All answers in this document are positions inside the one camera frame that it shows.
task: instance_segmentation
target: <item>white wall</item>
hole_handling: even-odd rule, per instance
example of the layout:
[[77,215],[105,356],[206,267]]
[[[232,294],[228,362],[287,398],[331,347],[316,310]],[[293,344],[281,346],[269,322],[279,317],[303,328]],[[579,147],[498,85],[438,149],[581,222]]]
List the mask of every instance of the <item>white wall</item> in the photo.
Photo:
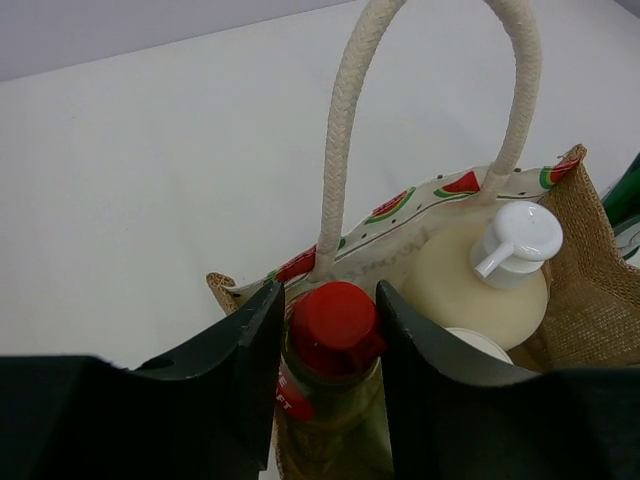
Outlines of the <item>white wall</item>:
[[347,1],[0,0],[0,81]]
[[616,0],[616,2],[633,13],[636,17],[640,17],[640,0]]

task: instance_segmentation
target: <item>watermelon print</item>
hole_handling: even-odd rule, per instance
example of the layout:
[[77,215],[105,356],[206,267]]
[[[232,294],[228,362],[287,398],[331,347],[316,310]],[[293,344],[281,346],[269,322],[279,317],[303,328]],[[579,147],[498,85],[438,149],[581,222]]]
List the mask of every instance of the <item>watermelon print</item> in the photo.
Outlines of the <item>watermelon print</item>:
[[[338,246],[338,250],[340,250],[347,243],[347,239],[342,237],[340,239],[340,245]],[[286,283],[292,278],[295,278],[299,275],[304,275],[305,273],[309,273],[313,270],[313,267],[316,264],[316,246],[305,250],[300,255],[295,256],[287,263],[285,263],[282,267],[273,270],[267,275],[266,281],[276,280],[278,282]]]
[[540,186],[545,190],[549,190],[562,180],[562,177],[570,172],[573,167],[578,165],[584,159],[585,154],[586,149],[584,147],[576,148],[575,151],[572,150],[569,154],[566,154],[555,167],[544,167],[540,172]]
[[440,198],[451,198],[457,195],[473,195],[479,191],[480,185],[476,179],[476,174],[467,172],[455,182],[434,190],[433,194]]
[[364,221],[365,225],[381,222],[383,220],[386,220],[387,218],[393,217],[402,207],[406,205],[415,191],[416,188],[411,187],[402,192],[400,195],[393,197],[388,202],[380,205],[371,213],[371,216]]

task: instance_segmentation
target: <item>bag handle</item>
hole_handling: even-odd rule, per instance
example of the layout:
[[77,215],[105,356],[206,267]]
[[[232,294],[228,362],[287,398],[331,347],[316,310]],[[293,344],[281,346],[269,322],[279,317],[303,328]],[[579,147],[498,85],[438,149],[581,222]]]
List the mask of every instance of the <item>bag handle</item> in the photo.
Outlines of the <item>bag handle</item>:
[[[322,221],[316,261],[309,281],[321,281],[335,261],[344,215],[347,157],[356,104],[373,55],[400,7],[406,0],[370,0],[344,50],[331,96],[324,161]],[[511,38],[516,59],[516,81],[509,122],[500,148],[473,201],[490,203],[498,195],[520,158],[540,81],[540,38],[527,0],[484,0],[502,21]]]

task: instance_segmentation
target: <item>red bottle cap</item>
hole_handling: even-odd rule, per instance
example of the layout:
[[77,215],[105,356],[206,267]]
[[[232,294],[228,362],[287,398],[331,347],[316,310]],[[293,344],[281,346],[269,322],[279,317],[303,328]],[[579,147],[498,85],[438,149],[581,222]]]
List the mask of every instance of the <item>red bottle cap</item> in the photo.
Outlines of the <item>red bottle cap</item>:
[[346,282],[327,283],[303,297],[289,332],[300,359],[324,378],[363,373],[386,350],[376,306]]

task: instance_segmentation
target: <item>jute gift bag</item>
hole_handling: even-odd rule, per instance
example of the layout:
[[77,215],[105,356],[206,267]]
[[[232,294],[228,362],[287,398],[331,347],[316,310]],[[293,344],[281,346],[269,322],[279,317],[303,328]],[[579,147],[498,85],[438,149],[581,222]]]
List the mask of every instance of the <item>jute gift bag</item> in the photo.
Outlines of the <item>jute gift bag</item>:
[[[265,278],[236,286],[222,274],[207,283],[229,314],[265,281],[285,283],[287,303],[329,280],[355,283],[373,297],[376,284],[401,285],[415,254],[438,230],[456,222],[488,222],[502,204],[539,201],[556,214],[565,234],[547,266],[550,302],[532,338],[509,352],[524,367],[627,366],[640,363],[640,272],[618,255],[600,199],[576,146],[557,165],[519,171],[516,162],[535,107],[540,42],[524,0],[485,0],[511,38],[516,59],[513,104],[502,147],[490,166],[408,188],[342,235],[347,157],[356,104],[375,50],[405,0],[371,0],[345,49],[329,110],[322,220],[317,246]],[[282,412],[276,414],[276,449],[283,479],[303,479],[292,464]],[[347,448],[323,479],[386,479]]]

